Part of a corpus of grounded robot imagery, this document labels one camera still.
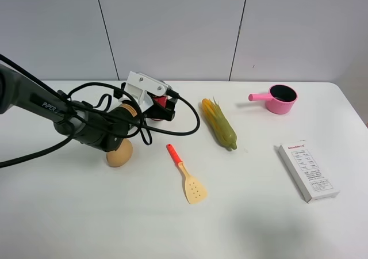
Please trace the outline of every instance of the pink pot handle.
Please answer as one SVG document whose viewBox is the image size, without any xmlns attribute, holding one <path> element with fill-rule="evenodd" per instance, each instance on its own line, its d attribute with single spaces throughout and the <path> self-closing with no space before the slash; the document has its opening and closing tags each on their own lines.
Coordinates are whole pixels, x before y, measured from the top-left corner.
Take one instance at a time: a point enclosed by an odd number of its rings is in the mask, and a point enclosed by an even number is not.
<svg viewBox="0 0 368 259">
<path fill-rule="evenodd" d="M 272 95 L 270 93 L 267 94 L 250 94 L 248 99 L 253 101 L 270 101 L 273 99 Z"/>
</svg>

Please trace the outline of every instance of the black cable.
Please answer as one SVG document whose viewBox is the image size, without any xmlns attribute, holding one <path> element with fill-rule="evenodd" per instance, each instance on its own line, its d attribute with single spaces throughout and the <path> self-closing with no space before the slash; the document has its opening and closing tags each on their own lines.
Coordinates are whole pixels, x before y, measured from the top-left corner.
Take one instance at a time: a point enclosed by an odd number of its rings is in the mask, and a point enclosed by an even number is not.
<svg viewBox="0 0 368 259">
<path fill-rule="evenodd" d="M 125 137 L 123 138 L 131 138 L 133 136 L 136 136 L 139 131 L 142 129 L 143 127 L 143 113 L 137 103 L 137 101 L 127 92 L 125 92 L 124 90 L 116 87 L 116 86 L 113 86 L 113 85 L 108 85 L 107 83 L 102 83 L 102 82 L 88 82 L 88 83 L 84 83 L 74 89 L 72 89 L 67 97 L 70 98 L 72 94 L 74 94 L 75 92 L 83 89 L 83 88 L 86 88 L 88 86 L 103 86 L 103 87 L 106 87 L 106 88 L 110 88 L 110 89 L 113 89 L 113 90 L 116 90 L 116 91 L 119 91 L 121 92 L 122 94 L 126 95 L 133 103 L 133 108 L 135 109 L 135 111 L 137 112 L 137 116 L 139 118 L 139 123 L 136 123 L 136 122 L 133 122 L 132 120 L 129 120 L 127 118 L 122 118 L 122 117 L 115 117 L 115 116 L 111 116 L 110 114 L 108 114 L 107 112 L 103 112 L 103 111 L 99 111 L 99 110 L 96 110 L 96 109 L 93 109 L 93 108 L 89 108 L 87 106 L 84 106 L 84 105 L 80 105 L 80 104 L 76 104 L 74 102 L 71 102 L 68 100 L 68 103 L 71 103 L 72 106 L 76 107 L 76 108 L 79 108 L 79 109 L 83 109 L 85 111 L 89 111 L 89 112 L 94 112 L 94 113 L 97 113 L 97 114 L 100 114 L 100 115 L 103 115 L 103 116 L 107 116 L 109 117 L 110 119 L 115 119 L 115 120 L 119 120 L 119 121 L 123 121 L 123 122 L 126 122 L 128 124 L 131 124 L 131 125 L 134 125 L 137 127 L 137 130 L 132 133 L 132 134 L 129 134 L 129 135 L 126 135 Z M 96 125 L 91 125 L 89 124 L 89 122 L 87 122 L 86 120 L 84 119 L 79 119 L 81 122 L 85 123 L 86 125 L 89 125 L 97 130 L 100 130 L 100 131 L 103 131 L 103 132 L 106 132 L 106 133 L 109 133 L 110 135 L 113 135 L 115 137 L 119 137 L 119 138 L 122 138 L 121 135 L 117 135 L 117 134 L 114 134 L 112 131 L 108 131 L 104 128 L 101 128 L 99 126 L 96 126 Z"/>
<path fill-rule="evenodd" d="M 150 144 L 152 144 L 152 135 L 151 135 L 150 130 L 151 131 L 155 131 L 155 132 L 159 132 L 159 133 L 162 133 L 162 134 L 176 135 L 176 136 L 185 136 L 185 135 L 190 135 L 190 134 L 195 133 L 199 129 L 199 127 L 200 127 L 200 117 L 199 117 L 197 111 L 194 109 L 194 107 L 189 102 L 187 102 L 184 98 L 182 98 L 178 93 L 172 91 L 171 89 L 168 89 L 167 94 L 169 96 L 173 97 L 173 98 L 177 98 L 177 99 L 183 101 L 193 111 L 193 113 L 195 115 L 195 118 L 197 119 L 197 125 L 196 125 L 196 127 L 193 130 L 188 131 L 188 132 L 173 132 L 173 131 L 166 131 L 164 129 L 158 129 L 158 128 L 154 128 L 154 127 L 148 126 L 147 123 L 145 122 L 143 113 L 142 113 L 142 111 L 141 111 L 138 103 L 136 102 L 136 100 L 129 93 L 125 92 L 124 90 L 122 90 L 122 89 L 120 89 L 118 87 L 115 87 L 115 86 L 112 86 L 112 85 L 108 85 L 106 83 L 90 82 L 90 83 L 85 83 L 85 84 L 83 84 L 81 86 L 78 86 L 75 89 L 72 89 L 69 92 L 69 94 L 65 97 L 65 96 L 60 95 L 56 91 L 54 91 L 51 87 L 47 86 L 45 83 L 43 83 L 42 81 L 40 81 L 39 79 L 37 79 L 36 77 L 34 77 L 31 73 L 27 72 L 22 67 L 20 67 L 19 65 L 17 65 L 14 62 L 12 62 L 10 59 L 4 57 L 1 54 L 0 54 L 0 60 L 3 61 L 4 63 L 6 63 L 7 65 L 9 65 L 10 67 L 14 68 L 16 71 L 18 71 L 19 73 L 21 73 L 22 75 L 24 75 L 26 78 L 30 79 L 31 81 L 33 81 L 37 85 L 39 85 L 42 88 L 44 88 L 46 91 L 48 91 L 49 93 L 51 93 L 52 95 L 54 95 L 55 97 L 57 97 L 60 101 L 65 102 L 65 104 L 67 106 L 69 106 L 70 112 L 74 111 L 73 108 L 78 108 L 78 109 L 82 109 L 84 111 L 94 112 L 94 113 L 97 113 L 97 114 L 100 114 L 100 115 L 108 116 L 110 119 L 115 119 L 115 120 L 123 121 L 123 122 L 126 122 L 126 123 L 128 123 L 130 125 L 134 125 L 134 126 L 137 127 L 137 130 L 134 133 L 130 134 L 130 135 L 117 135 L 117 134 L 115 134 L 112 131 L 109 131 L 107 129 L 101 128 L 101 127 L 99 127 L 99 126 L 97 126 L 95 124 L 92 124 L 91 122 L 86 121 L 85 119 L 81 118 L 77 114 L 73 115 L 75 118 L 77 118 L 81 122 L 85 123 L 86 125 L 89 125 L 89 126 L 95 128 L 97 130 L 106 132 L 106 133 L 108 133 L 110 135 L 113 135 L 115 137 L 119 137 L 119 138 L 130 138 L 130 137 L 133 137 L 133 136 L 137 135 L 138 133 L 141 133 L 141 137 L 142 137 L 143 142 L 146 145 L 150 145 Z M 93 108 L 90 108 L 88 106 L 84 106 L 84 105 L 81 105 L 81 104 L 77 104 L 77 103 L 69 100 L 69 98 L 71 98 L 71 95 L 73 93 L 77 92 L 80 89 L 83 89 L 85 87 L 88 87 L 88 86 L 102 86 L 102 87 L 113 89 L 115 91 L 121 92 L 122 94 L 126 95 L 132 101 L 133 108 L 136 110 L 137 116 L 139 118 L 139 123 L 133 122 L 133 121 L 128 120 L 128 119 L 125 119 L 125 118 L 121 118 L 121 117 L 116 117 L 116 116 L 109 115 L 107 113 L 107 110 L 111 106 L 112 97 L 111 97 L 111 95 L 109 95 L 107 93 L 104 94 L 104 95 L 102 95 L 102 97 L 100 98 L 98 104 L 96 106 L 94 106 Z M 100 107 L 106 97 L 108 97 L 108 103 L 106 105 L 106 108 L 103 111 L 96 110 L 95 108 Z M 66 124 L 68 124 L 70 126 L 71 133 L 70 133 L 70 135 L 64 141 L 62 141 L 62 142 L 60 142 L 60 143 L 58 143 L 58 144 L 56 144 L 56 145 L 54 145 L 54 146 L 52 146 L 50 148 L 46 148 L 44 150 L 38 151 L 38 152 L 33 153 L 33 154 L 29 154 L 29 155 L 25 155 L 23 157 L 19 157 L 19 158 L 11 159 L 11 160 L 8 160 L 8 161 L 0 162 L 0 168 L 11 166 L 11 165 L 15 165 L 15 164 L 19 164 L 19 163 L 22 163 L 22 162 L 25 162 L 25 161 L 28 161 L 28 160 L 31 160 L 31 159 L 38 158 L 38 157 L 42 157 L 43 155 L 47 155 L 47 154 L 49 154 L 49 153 L 51 153 L 53 151 L 56 151 L 56 150 L 60 149 L 61 147 L 65 146 L 67 143 L 69 143 L 73 139 L 74 133 L 75 133 L 75 127 L 74 127 L 74 125 L 72 123 L 70 123 L 69 121 L 66 121 Z M 146 140 L 146 138 L 145 138 L 145 136 L 144 136 L 144 134 L 142 132 L 142 128 L 145 128 L 147 130 L 147 135 L 148 135 L 149 141 Z"/>
<path fill-rule="evenodd" d="M 72 139 L 74 137 L 74 133 L 75 133 L 74 125 L 70 122 L 66 122 L 66 124 L 68 124 L 70 126 L 71 133 L 65 140 L 61 141 L 60 143 L 58 143 L 58 144 L 56 144 L 56 145 L 54 145 L 50 148 L 46 148 L 45 150 L 38 151 L 38 152 L 33 153 L 33 154 L 24 155 L 23 157 L 18 157 L 18 158 L 14 158 L 14 159 L 11 159 L 11 160 L 8 160 L 8 161 L 0 162 L 0 168 L 4 168 L 4 167 L 11 166 L 11 165 L 19 164 L 19 163 L 22 163 L 22 162 L 25 162 L 25 161 L 35 159 L 37 157 L 42 157 L 44 155 L 52 153 L 53 151 L 56 151 L 56 150 L 60 149 L 61 147 L 65 146 L 67 143 L 72 141 Z"/>
<path fill-rule="evenodd" d="M 98 101 L 98 104 L 96 106 L 94 106 L 93 108 L 95 108 L 95 109 L 99 108 L 102 105 L 102 103 L 104 102 L 104 99 L 106 97 L 108 98 L 108 103 L 106 104 L 106 107 L 103 110 L 103 112 L 107 112 L 110 109 L 110 106 L 111 106 L 111 103 L 112 103 L 112 96 L 110 94 L 107 94 L 107 93 L 105 93 L 104 95 L 101 96 L 101 98 Z"/>
<path fill-rule="evenodd" d="M 168 89 L 167 94 L 169 96 L 173 97 L 173 98 L 177 98 L 177 99 L 183 101 L 192 110 L 192 112 L 194 113 L 195 118 L 197 119 L 197 125 L 196 125 L 196 127 L 193 130 L 187 131 L 187 132 L 174 132 L 174 131 L 167 131 L 167 130 L 164 130 L 164 129 L 158 129 L 158 128 L 155 128 L 155 127 L 148 126 L 147 123 L 145 123 L 145 121 L 144 121 L 143 113 L 142 113 L 142 111 L 141 111 L 138 103 L 136 102 L 136 100 L 129 93 L 125 92 L 124 90 L 122 90 L 122 89 L 120 89 L 118 87 L 112 86 L 112 85 L 108 85 L 107 83 L 100 83 L 100 82 L 84 83 L 83 85 L 80 85 L 80 86 L 72 89 L 68 93 L 68 95 L 66 97 L 63 97 L 62 95 L 60 95 L 59 93 L 57 93 L 56 91 L 54 91 L 52 88 L 50 88 L 49 86 L 47 86 L 45 83 L 43 83 L 42 81 L 40 81 L 39 79 L 37 79 L 36 77 L 34 77 L 31 73 L 27 72 L 22 67 L 20 67 L 19 65 L 17 65 L 14 62 L 12 62 L 10 59 L 4 57 L 1 54 L 0 54 L 0 60 L 3 61 L 3 62 L 5 62 L 6 64 L 8 64 L 10 67 L 14 68 L 15 70 L 17 70 L 18 72 L 20 72 L 22 75 L 24 75 L 25 77 L 27 77 L 31 81 L 33 81 L 36 84 L 38 84 L 39 86 L 43 87 L 46 91 L 50 92 L 55 97 L 59 98 L 61 101 L 65 102 L 68 106 L 71 107 L 71 110 L 72 110 L 73 107 L 74 108 L 78 108 L 78 109 L 82 109 L 82 110 L 85 110 L 85 111 L 89 111 L 89 112 L 97 113 L 97 114 L 100 114 L 100 115 L 103 115 L 103 116 L 107 116 L 110 119 L 115 119 L 115 120 L 123 121 L 123 122 L 126 122 L 126 123 L 128 123 L 130 125 L 134 125 L 134 126 L 137 127 L 137 130 L 134 133 L 132 133 L 130 135 L 122 136 L 122 135 L 117 135 L 114 132 L 109 131 L 107 129 L 101 128 L 101 127 L 99 127 L 97 125 L 90 124 L 88 121 L 84 120 L 83 118 L 81 118 L 81 117 L 79 117 L 77 115 L 74 116 L 78 120 L 80 120 L 81 122 L 85 123 L 86 125 L 89 125 L 89 126 L 95 128 L 96 130 L 103 131 L 103 132 L 108 133 L 110 135 L 113 135 L 115 137 L 119 137 L 119 138 L 131 138 L 131 137 L 137 135 L 138 133 L 141 133 L 143 142 L 145 144 L 148 144 L 148 143 L 151 144 L 152 143 L 152 136 L 151 136 L 150 130 L 151 131 L 158 132 L 158 133 L 161 133 L 161 134 L 174 135 L 174 136 L 186 136 L 186 135 L 191 135 L 191 134 L 195 133 L 199 129 L 199 127 L 200 127 L 200 117 L 199 117 L 197 111 L 193 108 L 193 106 L 189 102 L 187 102 L 178 93 L 176 93 L 175 91 L 173 91 L 171 89 Z M 139 123 L 134 122 L 134 121 L 131 121 L 131 120 L 126 119 L 126 118 L 116 117 L 116 116 L 109 115 L 106 111 L 110 107 L 110 103 L 108 103 L 108 105 L 107 105 L 107 107 L 105 108 L 104 111 L 99 111 L 99 110 L 96 110 L 94 108 L 90 108 L 88 106 L 77 104 L 77 103 L 75 103 L 73 101 L 68 100 L 69 98 L 71 98 L 71 95 L 72 94 L 74 94 L 75 92 L 77 92 L 77 91 L 79 91 L 79 90 L 81 90 L 83 88 L 86 88 L 88 86 L 102 86 L 102 87 L 113 89 L 115 91 L 121 92 L 122 94 L 126 95 L 132 101 L 132 103 L 133 103 L 133 108 L 136 110 L 137 116 L 139 117 Z M 96 107 L 99 107 L 102 104 L 103 99 L 105 97 L 108 97 L 108 94 L 104 94 L 100 98 L 100 101 L 99 101 L 99 103 L 98 103 L 98 105 Z M 141 131 L 142 128 L 145 128 L 147 130 L 147 134 L 148 134 L 148 137 L 149 137 L 149 142 L 146 141 L 146 139 L 145 139 L 145 137 L 144 137 L 144 135 L 143 135 L 143 133 Z"/>
<path fill-rule="evenodd" d="M 152 140 L 152 135 L 151 135 L 150 130 L 146 129 L 146 131 L 147 131 L 149 142 L 146 140 L 142 129 L 140 131 L 140 136 L 142 137 L 143 143 L 146 144 L 147 146 L 149 146 L 149 145 L 152 144 L 153 140 Z"/>
</svg>

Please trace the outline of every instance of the red spatula handle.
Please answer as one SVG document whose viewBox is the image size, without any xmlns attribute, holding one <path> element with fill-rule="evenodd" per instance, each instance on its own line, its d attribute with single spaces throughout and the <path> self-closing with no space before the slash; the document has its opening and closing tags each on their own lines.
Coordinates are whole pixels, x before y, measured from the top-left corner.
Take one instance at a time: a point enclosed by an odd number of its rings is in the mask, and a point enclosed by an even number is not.
<svg viewBox="0 0 368 259">
<path fill-rule="evenodd" d="M 171 155 L 172 160 L 174 160 L 175 164 L 179 164 L 183 160 L 180 159 L 177 152 L 175 151 L 174 147 L 171 144 L 167 144 L 166 148 L 168 150 L 168 153 Z"/>
</svg>

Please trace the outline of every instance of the white box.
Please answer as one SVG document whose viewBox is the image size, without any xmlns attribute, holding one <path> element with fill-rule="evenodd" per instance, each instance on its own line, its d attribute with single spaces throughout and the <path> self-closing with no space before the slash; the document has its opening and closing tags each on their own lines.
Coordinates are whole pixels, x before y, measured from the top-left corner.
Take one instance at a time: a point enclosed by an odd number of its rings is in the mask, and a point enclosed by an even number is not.
<svg viewBox="0 0 368 259">
<path fill-rule="evenodd" d="M 340 190 L 313 158 L 306 141 L 283 144 L 278 152 L 286 163 L 307 203 L 336 197 Z"/>
</svg>

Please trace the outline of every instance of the corn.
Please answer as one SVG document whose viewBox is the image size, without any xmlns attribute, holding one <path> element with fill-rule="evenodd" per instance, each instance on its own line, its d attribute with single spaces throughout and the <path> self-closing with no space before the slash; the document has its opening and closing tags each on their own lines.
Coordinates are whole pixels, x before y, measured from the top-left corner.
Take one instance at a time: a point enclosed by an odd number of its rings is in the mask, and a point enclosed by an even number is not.
<svg viewBox="0 0 368 259">
<path fill-rule="evenodd" d="M 236 134 L 225 118 L 218 103 L 215 100 L 213 101 L 214 103 L 209 99 L 202 100 L 203 114 L 220 144 L 229 150 L 236 150 Z"/>
</svg>

